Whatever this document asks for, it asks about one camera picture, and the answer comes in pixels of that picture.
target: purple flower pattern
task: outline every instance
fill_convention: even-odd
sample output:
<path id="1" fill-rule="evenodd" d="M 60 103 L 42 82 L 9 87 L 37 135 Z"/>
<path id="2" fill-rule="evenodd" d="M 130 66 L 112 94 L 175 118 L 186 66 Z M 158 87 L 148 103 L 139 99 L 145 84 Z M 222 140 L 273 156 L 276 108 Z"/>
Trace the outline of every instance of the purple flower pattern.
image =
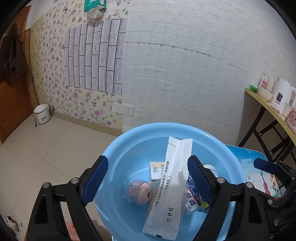
<path id="1" fill-rule="evenodd" d="M 129 0 L 107 2 L 101 20 L 127 16 Z M 86 23 L 83 6 L 83 0 L 60 0 L 31 27 L 31 68 L 37 97 L 40 104 L 54 106 L 57 112 L 122 129 L 121 114 L 112 112 L 112 104 L 121 103 L 121 96 L 65 85 L 65 31 Z"/>

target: faux brick panel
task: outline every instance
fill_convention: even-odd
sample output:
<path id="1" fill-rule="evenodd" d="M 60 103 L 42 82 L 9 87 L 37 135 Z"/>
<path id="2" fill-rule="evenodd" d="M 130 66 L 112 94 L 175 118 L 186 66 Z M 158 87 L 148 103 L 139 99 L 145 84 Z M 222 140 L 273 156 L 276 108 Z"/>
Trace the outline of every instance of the faux brick panel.
<path id="1" fill-rule="evenodd" d="M 85 55 L 86 34 L 80 36 L 79 55 Z"/>
<path id="2" fill-rule="evenodd" d="M 113 19 L 111 23 L 109 45 L 117 44 L 119 26 L 120 26 L 120 19 Z"/>
<path id="3" fill-rule="evenodd" d="M 101 32 L 94 33 L 92 54 L 100 54 Z"/>
<path id="4" fill-rule="evenodd" d="M 109 42 L 111 23 L 112 23 L 112 20 L 105 20 L 103 22 L 102 38 L 101 38 L 102 43 Z"/>
<path id="5" fill-rule="evenodd" d="M 86 43 L 91 44 L 94 39 L 94 23 L 89 23 L 87 27 Z"/>
<path id="6" fill-rule="evenodd" d="M 91 66 L 85 66 L 85 83 L 86 89 L 91 90 Z"/>
<path id="7" fill-rule="evenodd" d="M 106 73 L 106 92 L 112 94 L 113 93 L 113 75 L 114 71 L 107 70 Z"/>
<path id="8" fill-rule="evenodd" d="M 99 67 L 99 91 L 106 92 L 106 67 Z"/>
<path id="9" fill-rule="evenodd" d="M 75 28 L 74 46 L 79 45 L 80 43 L 80 33 L 81 33 L 81 25 Z"/>
<path id="10" fill-rule="evenodd" d="M 70 38 L 70 29 L 67 29 L 66 36 L 65 36 L 65 48 L 69 47 L 69 38 Z"/>
<path id="11" fill-rule="evenodd" d="M 126 19 L 104 20 L 66 30 L 64 66 L 67 85 L 121 95 L 126 24 Z"/>

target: white floor tile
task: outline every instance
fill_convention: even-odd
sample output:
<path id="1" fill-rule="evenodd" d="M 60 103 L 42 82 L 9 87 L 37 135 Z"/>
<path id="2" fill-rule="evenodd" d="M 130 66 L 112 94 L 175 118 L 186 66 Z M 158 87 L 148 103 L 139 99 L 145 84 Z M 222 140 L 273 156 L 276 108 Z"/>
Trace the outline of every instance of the white floor tile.
<path id="1" fill-rule="evenodd" d="M 42 161 L 40 165 L 34 168 L 30 178 L 17 196 L 16 201 L 27 218 L 30 218 L 37 195 L 44 182 L 57 185 L 67 183 L 68 181 L 69 179 L 67 177 L 58 172 L 47 162 Z"/>
<path id="2" fill-rule="evenodd" d="M 0 214 L 9 216 L 12 213 L 14 204 L 16 203 L 11 190 L 5 180 L 3 172 L 0 170 Z"/>
<path id="3" fill-rule="evenodd" d="M 89 217 L 93 221 L 94 226 L 97 228 L 99 234 L 103 238 L 104 241 L 112 241 L 111 234 L 105 228 L 100 216 L 98 215 L 98 211 L 94 202 L 90 202 L 86 206 L 86 210 L 89 214 Z"/>
<path id="4" fill-rule="evenodd" d="M 35 167 L 44 160 L 16 131 L 4 142 L 0 154 L 0 167 L 16 198 Z"/>
<path id="5" fill-rule="evenodd" d="M 68 178 L 79 177 L 91 167 L 115 136 L 76 125 L 46 157 Z"/>
<path id="6" fill-rule="evenodd" d="M 45 158 L 52 148 L 58 144 L 59 140 L 67 134 L 73 123 L 52 117 L 49 122 L 34 126 L 34 117 L 28 117 L 18 128 L 17 132 L 27 140 L 28 144 L 43 158 Z"/>
<path id="7" fill-rule="evenodd" d="M 42 184 L 79 177 L 116 138 L 55 117 L 44 125 L 34 124 L 34 117 L 28 117 L 0 145 L 0 213 L 22 223 L 16 232 L 21 241 Z M 65 221 L 71 223 L 67 204 L 61 207 Z M 104 240 L 111 241 L 94 202 L 86 209 Z"/>
<path id="8" fill-rule="evenodd" d="M 19 232 L 15 232 L 17 239 L 19 241 L 23 241 L 27 232 L 29 219 L 26 217 L 17 202 L 15 202 L 10 216 L 18 223 Z"/>

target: blue gripper pad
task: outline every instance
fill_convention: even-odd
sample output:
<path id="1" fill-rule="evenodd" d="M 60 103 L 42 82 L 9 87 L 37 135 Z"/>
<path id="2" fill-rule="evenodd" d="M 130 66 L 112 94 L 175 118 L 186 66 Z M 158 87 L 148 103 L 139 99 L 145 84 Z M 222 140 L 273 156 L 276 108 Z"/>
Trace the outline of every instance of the blue gripper pad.
<path id="1" fill-rule="evenodd" d="M 209 205 L 212 205 L 213 203 L 213 197 L 212 197 L 212 191 L 211 191 L 212 188 L 210 183 L 207 181 L 206 177 L 202 173 L 201 168 L 203 168 L 203 172 L 207 172 L 207 170 L 211 174 L 212 172 L 209 169 L 204 168 L 196 156 L 194 156 L 194 158 L 197 159 L 200 165 L 197 165 L 196 161 L 193 159 L 193 156 L 189 157 L 187 162 L 189 174 L 191 175 L 192 180 L 200 196 L 202 197 L 202 200 L 204 202 L 207 202 Z"/>
<path id="2" fill-rule="evenodd" d="M 90 173 L 85 177 L 88 181 L 84 184 L 83 198 L 81 200 L 85 206 L 94 200 L 94 197 L 108 171 L 107 157 L 100 156 L 88 171 Z"/>
<path id="3" fill-rule="evenodd" d="M 277 174 L 279 172 L 279 168 L 276 164 L 260 158 L 256 158 L 253 165 L 255 168 L 268 172 L 270 174 Z"/>

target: electrical outlet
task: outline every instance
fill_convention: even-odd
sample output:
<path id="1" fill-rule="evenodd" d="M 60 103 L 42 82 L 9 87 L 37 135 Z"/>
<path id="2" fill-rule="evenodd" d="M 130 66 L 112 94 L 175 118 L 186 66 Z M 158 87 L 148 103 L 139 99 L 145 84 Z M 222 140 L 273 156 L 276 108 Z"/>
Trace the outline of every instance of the electrical outlet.
<path id="1" fill-rule="evenodd" d="M 130 115 L 133 116 L 135 107 L 130 104 L 118 104 L 114 103 L 112 105 L 112 110 L 116 113 L 120 113 L 123 115 Z"/>

